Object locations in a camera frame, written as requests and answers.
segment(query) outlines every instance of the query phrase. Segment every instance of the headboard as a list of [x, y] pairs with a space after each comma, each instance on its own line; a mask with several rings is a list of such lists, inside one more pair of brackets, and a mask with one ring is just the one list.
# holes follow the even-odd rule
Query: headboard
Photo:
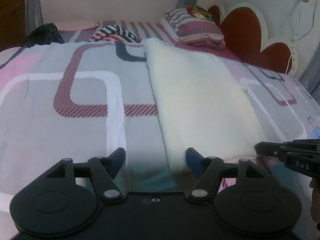
[[296, 73], [298, 57], [293, 44], [284, 37], [268, 39], [264, 17], [252, 4], [237, 4], [227, 13], [222, 5], [214, 5], [208, 11], [222, 30], [227, 48], [242, 62], [285, 73], [292, 53], [288, 73]]

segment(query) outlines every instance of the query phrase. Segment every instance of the black cloth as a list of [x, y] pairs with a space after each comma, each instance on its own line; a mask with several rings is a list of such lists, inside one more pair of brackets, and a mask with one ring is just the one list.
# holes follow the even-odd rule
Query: black cloth
[[31, 48], [34, 45], [49, 45], [52, 42], [63, 44], [65, 43], [58, 28], [53, 23], [47, 23], [36, 28], [32, 33], [30, 33], [21, 44], [21, 47]]

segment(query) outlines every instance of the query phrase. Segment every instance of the white folded blanket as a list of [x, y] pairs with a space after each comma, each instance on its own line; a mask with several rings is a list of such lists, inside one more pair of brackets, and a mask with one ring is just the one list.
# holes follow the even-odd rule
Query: white folded blanket
[[268, 141], [254, 110], [219, 57], [145, 45], [151, 84], [171, 172], [188, 171], [185, 151], [233, 162], [254, 158], [254, 145]]

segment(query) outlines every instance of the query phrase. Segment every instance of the human hand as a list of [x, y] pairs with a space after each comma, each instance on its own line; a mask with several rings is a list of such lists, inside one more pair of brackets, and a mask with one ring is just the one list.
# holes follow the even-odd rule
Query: human hand
[[314, 222], [320, 223], [320, 180], [312, 179], [309, 186], [313, 188], [311, 217]]

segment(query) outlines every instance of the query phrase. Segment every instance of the bedsheet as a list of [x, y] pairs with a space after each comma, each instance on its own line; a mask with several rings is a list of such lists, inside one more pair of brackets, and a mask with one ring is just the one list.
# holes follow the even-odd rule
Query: bedsheet
[[[169, 172], [144, 53], [142, 45], [133, 44], [53, 43], [24, 49], [0, 70], [0, 240], [16, 232], [8, 213], [12, 196], [68, 156], [75, 162], [87, 161], [123, 146], [128, 158], [126, 169], [116, 178], [121, 189], [179, 190], [181, 178]], [[298, 81], [228, 58], [221, 60], [248, 89], [269, 141], [320, 138], [320, 107]], [[121, 129], [108, 133], [108, 127], [115, 127], [108, 123], [108, 116]], [[306, 185], [295, 174], [286, 175], [290, 171], [278, 163], [273, 167], [275, 176], [288, 178], [284, 184], [303, 195], [298, 233], [303, 239], [316, 239], [310, 194], [299, 191]], [[193, 184], [192, 176], [185, 178], [186, 184]], [[232, 183], [223, 179], [221, 189]]]
[[0, 116], [1, 240], [16, 232], [12, 196], [65, 157], [86, 162], [123, 147], [122, 191], [176, 188], [142, 45], [26, 48], [0, 70]]
[[108, 25], [119, 25], [129, 32], [139, 35], [143, 40], [148, 38], [157, 38], [168, 44], [172, 44], [171, 39], [165, 30], [158, 23], [139, 22], [139, 21], [100, 21], [101, 24], [98, 28], [85, 30], [85, 31], [69, 31], [60, 32], [65, 42], [81, 42], [88, 41], [97, 30], [100, 30]]

